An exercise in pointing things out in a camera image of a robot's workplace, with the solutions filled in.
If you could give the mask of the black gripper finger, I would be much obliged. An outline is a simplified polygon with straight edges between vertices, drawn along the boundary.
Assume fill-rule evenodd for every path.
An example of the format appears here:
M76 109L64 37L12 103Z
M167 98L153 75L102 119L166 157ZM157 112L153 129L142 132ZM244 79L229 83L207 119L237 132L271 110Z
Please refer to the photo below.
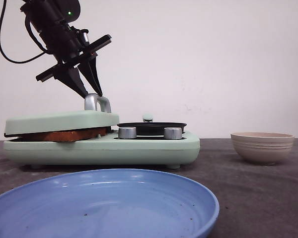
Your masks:
M77 92L82 98L87 96L87 90L77 68L72 67L56 73L56 79Z
M96 57L81 62L78 65L78 69L89 82L93 90L98 94L98 96L102 96L102 89L96 69Z

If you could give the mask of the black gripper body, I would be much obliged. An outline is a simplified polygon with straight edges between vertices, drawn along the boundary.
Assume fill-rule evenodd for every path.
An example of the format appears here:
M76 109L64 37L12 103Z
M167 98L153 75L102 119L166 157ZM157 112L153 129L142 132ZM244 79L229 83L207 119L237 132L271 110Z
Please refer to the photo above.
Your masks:
M111 36L104 35L90 43L87 29L77 29L69 26L64 20L51 23L44 20L30 20L29 23L39 33L46 45L48 54L53 55L57 64L36 76L38 81L46 81L51 77L56 78L56 73L75 67L88 59L97 57L97 51L109 43Z

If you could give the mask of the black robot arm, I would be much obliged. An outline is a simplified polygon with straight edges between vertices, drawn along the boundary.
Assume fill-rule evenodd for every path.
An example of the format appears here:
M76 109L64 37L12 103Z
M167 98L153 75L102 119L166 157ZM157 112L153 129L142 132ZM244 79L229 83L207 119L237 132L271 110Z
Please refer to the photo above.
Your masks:
M85 98L88 92L80 78L83 75L98 96L102 96L97 76L97 50L111 42L110 35L104 35L89 42L87 29L69 26L78 19L80 4L77 0L27 0L20 8L25 13L25 26L31 37L34 27L52 54L57 64L36 76L44 82L53 77Z

